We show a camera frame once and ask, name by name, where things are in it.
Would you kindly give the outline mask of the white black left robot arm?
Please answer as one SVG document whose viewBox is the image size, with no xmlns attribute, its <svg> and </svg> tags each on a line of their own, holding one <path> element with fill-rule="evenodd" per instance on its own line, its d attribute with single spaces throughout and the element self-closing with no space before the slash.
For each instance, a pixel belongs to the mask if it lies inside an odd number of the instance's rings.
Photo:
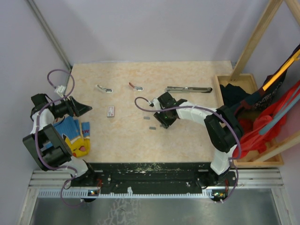
<svg viewBox="0 0 300 225">
<path fill-rule="evenodd" d="M 28 152 L 43 171 L 67 171 L 71 177 L 81 180 L 87 186 L 94 185 L 98 175 L 92 166 L 71 153 L 63 137 L 55 129 L 53 122 L 66 115 L 82 116 L 92 110 L 91 106 L 76 101 L 72 96 L 60 98 L 59 104 L 49 102 L 46 94 L 31 97 L 34 107 L 30 118 L 33 129 L 22 139 Z"/>
</svg>

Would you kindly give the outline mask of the pink white mini stapler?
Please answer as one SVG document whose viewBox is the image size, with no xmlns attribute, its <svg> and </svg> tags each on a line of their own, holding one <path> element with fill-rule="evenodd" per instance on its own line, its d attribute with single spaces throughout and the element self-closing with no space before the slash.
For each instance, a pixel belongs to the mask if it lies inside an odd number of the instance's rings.
<svg viewBox="0 0 300 225">
<path fill-rule="evenodd" d="M 143 90 L 144 90 L 143 87 L 133 85 L 131 82 L 129 82 L 128 84 L 129 84 L 129 86 L 130 86 L 131 88 L 133 88 L 133 90 L 136 90 L 136 91 L 143 91 Z"/>
</svg>

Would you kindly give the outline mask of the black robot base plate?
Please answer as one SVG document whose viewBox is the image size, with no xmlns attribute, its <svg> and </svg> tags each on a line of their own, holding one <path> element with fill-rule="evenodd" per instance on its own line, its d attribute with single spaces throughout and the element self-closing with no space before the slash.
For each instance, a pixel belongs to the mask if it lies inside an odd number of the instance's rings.
<svg viewBox="0 0 300 225">
<path fill-rule="evenodd" d="M 102 194 L 201 194 L 208 187 L 233 186 L 235 172 L 216 175 L 208 162 L 89 163 L 92 176 L 71 181 L 72 187 L 95 187 Z"/>
</svg>

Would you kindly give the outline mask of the red white staple box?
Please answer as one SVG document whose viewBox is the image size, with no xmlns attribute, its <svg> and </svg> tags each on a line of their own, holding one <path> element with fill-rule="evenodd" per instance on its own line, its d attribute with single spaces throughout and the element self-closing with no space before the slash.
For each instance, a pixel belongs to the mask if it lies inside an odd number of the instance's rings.
<svg viewBox="0 0 300 225">
<path fill-rule="evenodd" d="M 115 116 L 115 107 L 114 106 L 108 106 L 107 108 L 107 117 L 114 117 Z"/>
</svg>

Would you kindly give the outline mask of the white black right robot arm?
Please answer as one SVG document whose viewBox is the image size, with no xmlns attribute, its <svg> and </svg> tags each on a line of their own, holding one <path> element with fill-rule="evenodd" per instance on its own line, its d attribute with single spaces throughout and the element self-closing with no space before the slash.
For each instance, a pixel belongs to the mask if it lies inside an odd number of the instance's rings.
<svg viewBox="0 0 300 225">
<path fill-rule="evenodd" d="M 205 108 L 186 99 L 175 100 L 166 92 L 150 102 L 157 112 L 154 117 L 164 128 L 169 128 L 177 119 L 190 120 L 206 127 L 210 141 L 215 148 L 214 158 L 210 164 L 212 172 L 210 182 L 216 186 L 226 180 L 230 161 L 235 149 L 241 155 L 240 139 L 244 132 L 238 120 L 227 106 Z"/>
</svg>

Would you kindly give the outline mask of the black grey large stapler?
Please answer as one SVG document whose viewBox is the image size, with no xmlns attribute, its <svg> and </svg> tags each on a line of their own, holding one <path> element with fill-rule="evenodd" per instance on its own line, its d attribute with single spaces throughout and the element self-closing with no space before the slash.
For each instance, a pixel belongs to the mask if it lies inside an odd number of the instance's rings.
<svg viewBox="0 0 300 225">
<path fill-rule="evenodd" d="M 174 86 L 167 86 L 165 88 L 165 92 L 170 93 L 211 93 L 211 87 L 203 88 L 203 87 L 174 87 Z"/>
</svg>

